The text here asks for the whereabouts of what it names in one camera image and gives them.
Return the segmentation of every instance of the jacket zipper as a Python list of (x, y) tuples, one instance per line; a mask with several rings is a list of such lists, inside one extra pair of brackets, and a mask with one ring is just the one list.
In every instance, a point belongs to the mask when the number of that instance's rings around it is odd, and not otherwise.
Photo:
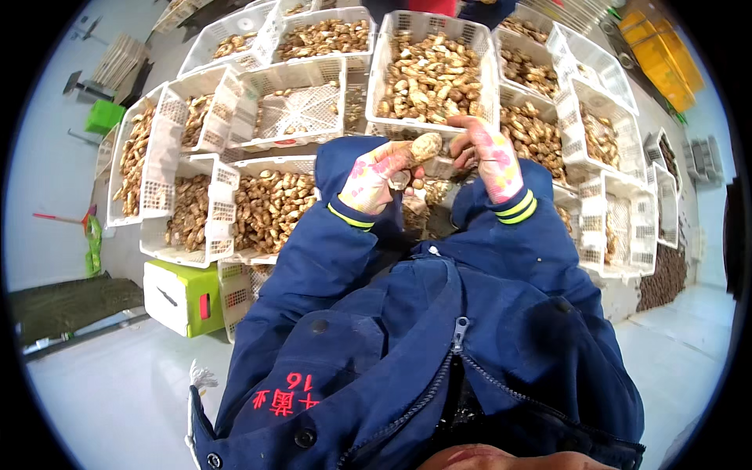
[(379, 439), (381, 436), (390, 434), (394, 429), (399, 428), (407, 420), (412, 418), (418, 411), (422, 410), (423, 407), (428, 405), (431, 400), (433, 400), (433, 397), (435, 397), (436, 393), (438, 392), (439, 386), (441, 386), (441, 383), (447, 376), (447, 371), (449, 370), (449, 365), (452, 362), (452, 358), (455, 357), (460, 351), (462, 351), (462, 340), (465, 339), (465, 330), (467, 330), (469, 324), (470, 320), (467, 317), (458, 317), (455, 320), (454, 333), (452, 334), (452, 346), (449, 352), (447, 352), (447, 355), (444, 357), (444, 361), (441, 363), (441, 366), (439, 366), (438, 371), (436, 372), (436, 376), (434, 376), (433, 380), (431, 381), (426, 395), (418, 403), (413, 405), (407, 413), (403, 414), (399, 419), (393, 421), (391, 424), (382, 428), (380, 431), (377, 431), (375, 434), (373, 434), (373, 436), (371, 436), (369, 440), (363, 442), (360, 445), (352, 446), (347, 449), (347, 451), (340, 456), (339, 461), (337, 461), (336, 468), (342, 468), (347, 459), (354, 452)]
[(629, 446), (637, 447), (637, 449), (642, 450), (643, 452), (645, 451), (645, 446), (642, 445), (642, 444), (639, 444), (637, 442), (627, 441), (626, 439), (619, 439), (618, 437), (616, 437), (614, 435), (611, 435), (611, 434), (608, 434), (605, 431), (601, 431), (600, 429), (590, 427), (587, 424), (583, 424), (583, 423), (579, 423), (578, 421), (574, 421), (572, 418), (566, 416), (561, 411), (557, 411), (555, 408), (552, 408), (552, 407), (550, 407), (550, 406), (548, 406), (548, 405), (546, 405), (544, 403), (539, 402), (538, 400), (535, 400), (535, 399), (532, 399), (532, 398), (530, 398), (530, 397), (528, 397), (526, 395), (523, 395), (522, 393), (515, 392), (511, 388), (507, 387), (506, 385), (502, 384), (501, 382), (499, 382), (498, 380), (496, 380), (495, 378), (493, 378), (491, 376), (491, 374), (489, 374), (488, 372), (486, 372), (482, 367), (480, 367), (478, 365), (477, 362), (475, 362), (467, 354), (459, 352), (457, 354), (457, 356), (459, 356), (465, 363), (467, 363), (468, 365), (470, 365), (473, 369), (475, 369), (476, 371), (480, 372), (481, 375), (483, 376), (483, 378), (485, 378), (487, 381), (489, 381), (490, 383), (496, 385), (499, 389), (505, 391), (509, 395), (513, 396), (516, 400), (518, 400), (520, 402), (528, 402), (530, 404), (533, 404), (535, 406), (543, 408), (544, 410), (546, 410), (546, 412), (548, 412), (548, 413), (552, 414), (553, 416), (559, 418), (561, 421), (563, 421), (564, 423), (569, 424), (570, 426), (582, 429), (584, 431), (587, 431), (588, 433), (592, 433), (592, 434), (595, 434), (595, 435), (601, 435), (603, 437), (612, 439), (612, 440), (620, 442), (622, 444), (628, 444)]

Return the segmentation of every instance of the red object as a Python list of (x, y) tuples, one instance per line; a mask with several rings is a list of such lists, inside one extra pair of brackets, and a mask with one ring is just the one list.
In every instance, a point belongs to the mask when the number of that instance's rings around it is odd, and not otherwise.
[(266, 401), (266, 394), (269, 393), (271, 390), (257, 390), (256, 396), (253, 397), (253, 409), (258, 410), (261, 408), (261, 405), (264, 404)]
[(282, 392), (279, 389), (274, 391), (274, 398), (271, 399), (271, 408), (275, 416), (287, 416), (293, 413), (293, 395), (295, 392)]
[(301, 402), (301, 403), (305, 403), (305, 409), (306, 410), (308, 410), (309, 408), (311, 408), (311, 407), (316, 406), (316, 405), (319, 404), (319, 402), (315, 402), (314, 400), (311, 400), (311, 394), (310, 393), (308, 394), (308, 398), (306, 398), (305, 400), (298, 400), (298, 401)]
[(303, 380), (303, 376), (300, 375), (298, 372), (290, 372), (287, 375), (287, 383), (290, 384), (288, 389), (293, 389), (297, 384), (300, 384), (300, 381)]
[(199, 297), (199, 313), (202, 320), (208, 320), (211, 317), (211, 309), (209, 308), (209, 294), (202, 294)]
[(39, 217), (40, 219), (56, 220), (57, 222), (65, 222), (65, 223), (83, 224), (83, 234), (86, 235), (86, 223), (89, 221), (90, 215), (96, 215), (96, 204), (93, 204), (89, 207), (89, 210), (86, 212), (86, 215), (83, 216), (83, 219), (81, 220), (68, 219), (67, 217), (58, 217), (56, 215), (42, 214), (39, 212), (34, 212), (32, 213), (32, 215), (34, 217)]
[(456, 3), (456, 0), (408, 0), (408, 8), (453, 17)]

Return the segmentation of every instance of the red chinese characters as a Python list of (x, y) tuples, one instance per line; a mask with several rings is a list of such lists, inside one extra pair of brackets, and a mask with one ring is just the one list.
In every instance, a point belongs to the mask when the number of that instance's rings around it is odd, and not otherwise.
[(274, 391), (274, 398), (271, 400), (271, 408), (275, 416), (287, 416), (293, 413), (293, 395), (295, 392), (282, 392), (279, 389)]
[(258, 410), (261, 408), (261, 405), (264, 404), (266, 401), (266, 394), (269, 393), (270, 390), (257, 390), (256, 396), (253, 397), (253, 409)]
[[(306, 393), (306, 397), (302, 400), (294, 400), (294, 389), (301, 383), (303, 384), (303, 392)], [(271, 398), (271, 408), (269, 408), (269, 410), (273, 411), (275, 416), (287, 416), (296, 412), (296, 410), (293, 409), (295, 402), (301, 402), (303, 405), (305, 405), (305, 409), (308, 410), (311, 407), (318, 405), (319, 403), (319, 401), (313, 400), (311, 398), (311, 390), (313, 388), (313, 377), (310, 374), (305, 376), (305, 382), (303, 382), (302, 374), (298, 372), (290, 372), (287, 375), (287, 390), (289, 391), (286, 391), (285, 389), (275, 389), (274, 395)], [(271, 390), (256, 391), (256, 394), (253, 397), (254, 410), (262, 407), (262, 405), (266, 402), (266, 394), (269, 392), (271, 392)]]

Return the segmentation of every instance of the yellow stripe on cuff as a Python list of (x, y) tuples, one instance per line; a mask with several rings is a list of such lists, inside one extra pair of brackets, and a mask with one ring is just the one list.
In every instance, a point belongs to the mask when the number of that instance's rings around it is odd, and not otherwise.
[(353, 227), (358, 227), (359, 229), (368, 229), (368, 230), (370, 230), (371, 227), (374, 226), (374, 222), (360, 222), (358, 220), (350, 219), (348, 216), (344, 216), (344, 215), (340, 214), (339, 212), (337, 212), (332, 207), (331, 203), (329, 203), (329, 205), (327, 207), (329, 208), (329, 211), (332, 212), (332, 214), (334, 214), (335, 216), (337, 216), (340, 219), (344, 220), (345, 222), (347, 222), (348, 224), (352, 225)]
[(514, 215), (517, 212), (521, 212), (524, 208), (527, 207), (528, 204), (530, 204), (530, 201), (532, 200), (532, 191), (527, 190), (527, 194), (524, 198), (522, 198), (522, 201), (520, 201), (517, 205), (515, 205), (512, 209), (507, 209), (506, 211), (501, 212), (494, 212), (499, 217), (506, 217), (508, 215)]
[(499, 219), (499, 222), (507, 223), (507, 224), (520, 223), (523, 220), (530, 217), (532, 213), (535, 212), (535, 208), (537, 207), (538, 207), (538, 200), (533, 199), (530, 207), (528, 207), (527, 210), (525, 210), (522, 214), (518, 215), (517, 217), (512, 217), (511, 219)]

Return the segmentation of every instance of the person's left hand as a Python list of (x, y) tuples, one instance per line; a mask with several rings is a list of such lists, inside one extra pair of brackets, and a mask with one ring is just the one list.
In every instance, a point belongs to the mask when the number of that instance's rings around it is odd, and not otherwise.
[(349, 208), (376, 215), (392, 201), (387, 180), (407, 167), (412, 142), (387, 142), (355, 160), (339, 200)]

